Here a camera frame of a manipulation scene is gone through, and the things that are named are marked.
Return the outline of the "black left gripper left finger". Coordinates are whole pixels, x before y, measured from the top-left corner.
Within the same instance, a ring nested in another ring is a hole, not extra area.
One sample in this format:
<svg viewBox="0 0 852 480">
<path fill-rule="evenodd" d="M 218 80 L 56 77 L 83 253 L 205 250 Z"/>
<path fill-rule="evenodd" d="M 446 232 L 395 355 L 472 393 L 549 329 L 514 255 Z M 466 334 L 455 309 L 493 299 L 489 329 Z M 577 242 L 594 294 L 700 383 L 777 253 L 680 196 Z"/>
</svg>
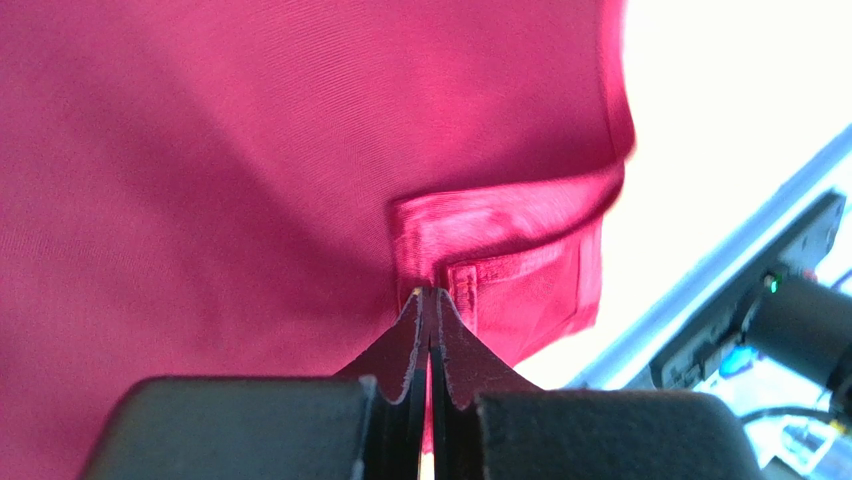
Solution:
<svg viewBox="0 0 852 480">
<path fill-rule="evenodd" d="M 85 479 L 414 479 L 425 290 L 328 377 L 160 376 L 111 411 Z"/>
</svg>

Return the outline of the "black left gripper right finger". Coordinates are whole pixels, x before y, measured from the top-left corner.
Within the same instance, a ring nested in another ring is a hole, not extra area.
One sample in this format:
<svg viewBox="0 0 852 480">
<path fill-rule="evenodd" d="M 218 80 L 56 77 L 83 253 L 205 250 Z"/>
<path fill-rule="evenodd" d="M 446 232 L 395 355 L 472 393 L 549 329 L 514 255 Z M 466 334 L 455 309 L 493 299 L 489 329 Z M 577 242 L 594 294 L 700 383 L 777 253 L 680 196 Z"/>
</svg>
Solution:
<svg viewBox="0 0 852 480">
<path fill-rule="evenodd" d="M 759 479 L 739 420 L 682 391 L 545 391 L 429 300 L 435 475 L 439 479 Z"/>
</svg>

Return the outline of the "red cloth napkin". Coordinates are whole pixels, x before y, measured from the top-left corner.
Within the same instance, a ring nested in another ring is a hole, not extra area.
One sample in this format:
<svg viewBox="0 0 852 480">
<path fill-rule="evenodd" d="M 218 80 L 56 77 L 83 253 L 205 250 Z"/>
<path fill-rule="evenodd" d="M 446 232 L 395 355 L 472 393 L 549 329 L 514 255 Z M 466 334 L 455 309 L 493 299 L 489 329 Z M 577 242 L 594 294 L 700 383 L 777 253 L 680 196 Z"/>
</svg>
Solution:
<svg viewBox="0 0 852 480">
<path fill-rule="evenodd" d="M 1 475 L 161 375 L 327 375 L 419 286 L 516 365 L 591 327 L 621 1 L 5 1 Z"/>
</svg>

